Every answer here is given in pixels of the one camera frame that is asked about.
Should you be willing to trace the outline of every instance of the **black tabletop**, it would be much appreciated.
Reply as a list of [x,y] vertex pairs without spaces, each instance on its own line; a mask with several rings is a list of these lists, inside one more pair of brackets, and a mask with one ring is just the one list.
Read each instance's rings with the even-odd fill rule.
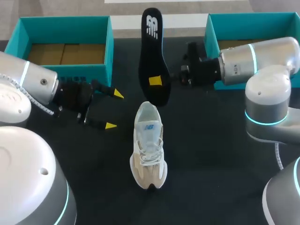
[[[169,70],[180,70],[189,41],[201,37],[165,38]],[[5,43],[0,43],[2,50]],[[174,84],[167,106],[159,108],[164,124],[168,176],[160,190],[145,191],[135,182],[129,158],[134,118],[145,101],[137,67],[140,39],[116,39],[112,83],[123,101],[95,97],[90,115],[118,127],[97,131],[76,124],[76,115],[54,119],[33,108],[27,129],[52,147],[74,192],[78,225],[202,224],[267,225],[263,189],[278,171],[274,144],[247,136],[244,91],[189,89]],[[291,106],[300,107],[300,90]],[[283,165],[300,154],[280,145]]]

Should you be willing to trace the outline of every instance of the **gray floor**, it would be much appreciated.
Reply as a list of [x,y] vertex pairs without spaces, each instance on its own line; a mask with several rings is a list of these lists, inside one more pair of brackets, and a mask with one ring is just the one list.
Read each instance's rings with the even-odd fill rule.
[[[8,40],[20,16],[68,15],[141,15],[144,9],[156,7],[163,14],[239,13],[296,11],[300,13],[299,0],[229,0],[199,2],[155,2],[105,4],[104,0],[0,0],[0,40]],[[166,37],[202,36],[193,29],[169,30]],[[115,38],[126,38],[128,32],[118,30]]]

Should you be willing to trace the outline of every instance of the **black insole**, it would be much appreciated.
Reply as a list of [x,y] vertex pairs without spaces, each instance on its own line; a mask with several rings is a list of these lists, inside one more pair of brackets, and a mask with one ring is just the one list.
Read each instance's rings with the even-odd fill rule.
[[[162,52],[163,17],[157,8],[142,15],[142,48],[139,80],[147,100],[156,106],[167,104],[171,92],[170,74]],[[149,78],[160,76],[161,85],[151,85]]]

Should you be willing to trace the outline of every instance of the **white sneaker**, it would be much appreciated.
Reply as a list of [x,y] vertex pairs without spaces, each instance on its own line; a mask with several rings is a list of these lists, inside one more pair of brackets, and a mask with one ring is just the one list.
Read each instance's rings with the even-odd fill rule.
[[168,170],[163,149],[163,124],[157,108],[150,102],[142,103],[137,111],[133,139],[130,167],[135,181],[144,189],[151,184],[161,188]]

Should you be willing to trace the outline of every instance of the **beige suede panel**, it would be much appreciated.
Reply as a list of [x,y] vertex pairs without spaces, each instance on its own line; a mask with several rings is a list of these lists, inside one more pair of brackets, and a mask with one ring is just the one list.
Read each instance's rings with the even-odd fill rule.
[[156,188],[162,186],[166,173],[164,167],[164,173],[162,178],[159,178],[159,164],[151,166],[142,166],[140,164],[140,155],[133,154],[133,173],[137,182],[142,186],[142,188],[147,189],[150,184],[154,184]]

